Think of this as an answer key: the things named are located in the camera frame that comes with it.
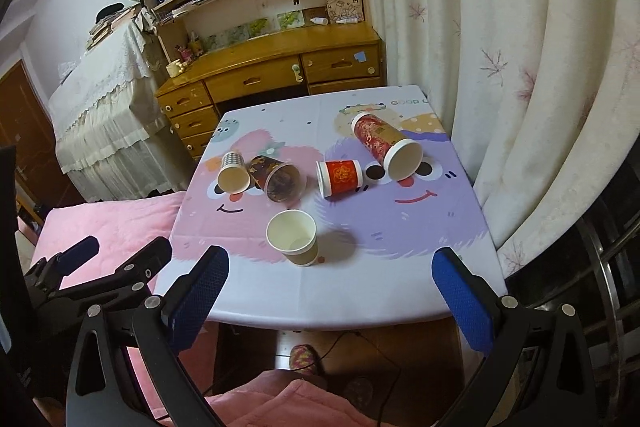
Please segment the paper cup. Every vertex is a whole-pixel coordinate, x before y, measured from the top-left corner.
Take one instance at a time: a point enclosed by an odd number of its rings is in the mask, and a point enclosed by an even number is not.
[[[362,169],[357,160],[316,162],[316,166],[323,198],[362,187]]]
[[[239,194],[251,185],[251,176],[246,171],[242,156],[231,151],[222,156],[222,167],[218,174],[218,186],[228,194]]]
[[[306,265],[318,256],[316,222],[302,210],[285,210],[273,216],[266,236],[271,248],[287,256],[298,257],[296,264]]]
[[[421,145],[376,115],[361,112],[351,122],[351,130],[392,180],[404,180],[420,166]]]
[[[306,178],[290,163],[268,156],[256,156],[251,160],[248,170],[258,187],[275,203],[295,201],[305,190]]]

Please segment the wooden cabinet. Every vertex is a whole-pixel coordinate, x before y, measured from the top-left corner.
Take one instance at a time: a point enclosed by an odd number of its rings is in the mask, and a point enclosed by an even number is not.
[[[302,55],[309,84],[380,76],[378,46],[352,46]]]
[[[205,55],[156,97],[172,132],[197,160],[225,106],[244,97],[263,103],[255,100],[264,98],[260,93],[294,86],[294,96],[384,86],[381,56],[380,38],[366,23],[297,28]]]
[[[338,80],[337,82],[324,82],[322,84],[309,84],[309,93],[322,94],[324,92],[348,91],[351,89],[364,89],[365,87],[382,87],[385,84],[382,78],[351,78]]]
[[[196,134],[194,136],[182,138],[182,143],[187,147],[191,157],[197,158],[204,154],[204,150],[207,148],[212,135],[213,131]]]
[[[158,96],[160,110],[171,118],[194,109],[211,105],[209,93],[202,82],[181,87],[162,96]]]
[[[211,98],[225,102],[249,94],[304,82],[298,56],[268,60],[255,66],[220,73],[205,82]]]
[[[174,132],[180,138],[187,138],[194,134],[215,131],[220,118],[212,105],[196,109],[175,118],[170,118]]]

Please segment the wooden floor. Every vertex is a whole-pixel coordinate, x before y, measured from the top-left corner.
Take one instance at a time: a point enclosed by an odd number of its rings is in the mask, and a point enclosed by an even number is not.
[[[463,388],[462,360],[453,319],[360,330],[384,355],[401,367],[386,404],[383,421],[398,427],[428,426],[447,411]],[[266,369],[288,369],[296,344],[310,344],[322,356],[340,331],[273,331],[220,328],[215,393],[242,385]],[[342,394],[355,377],[373,383],[374,397],[364,413],[377,419],[380,405],[398,370],[365,339],[346,334],[322,361],[329,391]]]

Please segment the white curtain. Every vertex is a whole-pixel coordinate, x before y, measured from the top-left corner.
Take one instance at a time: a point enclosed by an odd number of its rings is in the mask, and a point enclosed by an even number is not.
[[[601,193],[640,131],[640,0],[368,0],[390,85],[417,84],[505,276]]]

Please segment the bolt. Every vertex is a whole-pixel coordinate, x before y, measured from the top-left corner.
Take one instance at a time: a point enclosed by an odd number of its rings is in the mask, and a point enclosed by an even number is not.
[[[145,308],[152,310],[154,308],[158,308],[160,305],[161,298],[157,295],[151,295],[145,299]]]
[[[100,313],[101,309],[102,308],[100,308],[100,304],[92,304],[91,306],[89,306],[89,309],[86,311],[86,314],[89,315],[90,317],[95,317],[95,315]]]
[[[575,308],[571,306],[571,304],[563,304],[562,313],[568,315],[569,317],[573,317],[575,315]]]
[[[510,310],[518,307],[518,301],[515,297],[511,297],[511,295],[505,295],[502,299],[500,299],[500,302],[505,308],[509,308]]]

